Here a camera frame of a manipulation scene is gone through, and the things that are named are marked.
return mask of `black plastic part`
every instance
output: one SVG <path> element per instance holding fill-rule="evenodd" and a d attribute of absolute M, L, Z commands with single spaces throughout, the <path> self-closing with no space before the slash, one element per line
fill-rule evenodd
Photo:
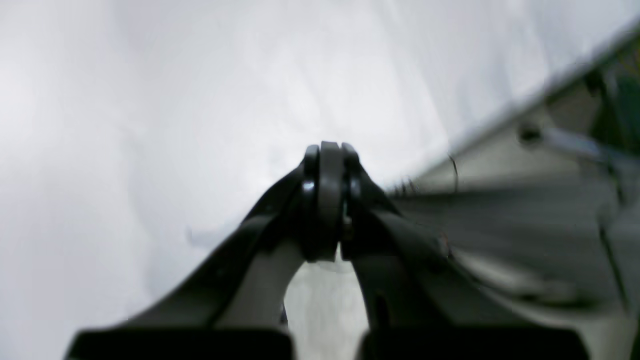
<path fill-rule="evenodd" d="M 425 327 L 372 331 L 364 338 L 356 358 L 579 360 L 589 357 L 573 331 L 518 327 Z"/>
<path fill-rule="evenodd" d="M 85 332 L 68 353 L 74 360 L 293 359 L 291 339 L 277 331 L 194 329 Z"/>

